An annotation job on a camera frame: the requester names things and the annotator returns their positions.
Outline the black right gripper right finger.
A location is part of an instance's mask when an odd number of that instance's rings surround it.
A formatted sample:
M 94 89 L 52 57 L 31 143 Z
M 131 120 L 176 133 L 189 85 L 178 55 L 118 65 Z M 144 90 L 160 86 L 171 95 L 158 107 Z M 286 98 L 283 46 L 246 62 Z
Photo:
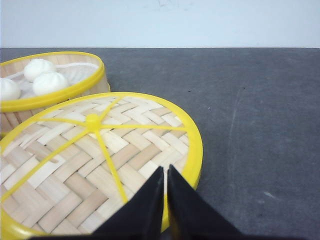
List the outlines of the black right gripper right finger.
M 167 172 L 167 200 L 174 240 L 242 238 L 242 233 L 206 203 L 173 165 Z

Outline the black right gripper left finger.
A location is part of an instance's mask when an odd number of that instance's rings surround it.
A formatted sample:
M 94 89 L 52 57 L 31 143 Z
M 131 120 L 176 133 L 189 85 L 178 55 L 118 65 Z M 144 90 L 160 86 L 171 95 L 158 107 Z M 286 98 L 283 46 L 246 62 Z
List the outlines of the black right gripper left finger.
M 94 240 L 158 240 L 164 208 L 164 169 L 158 167 L 137 193 L 97 228 Z

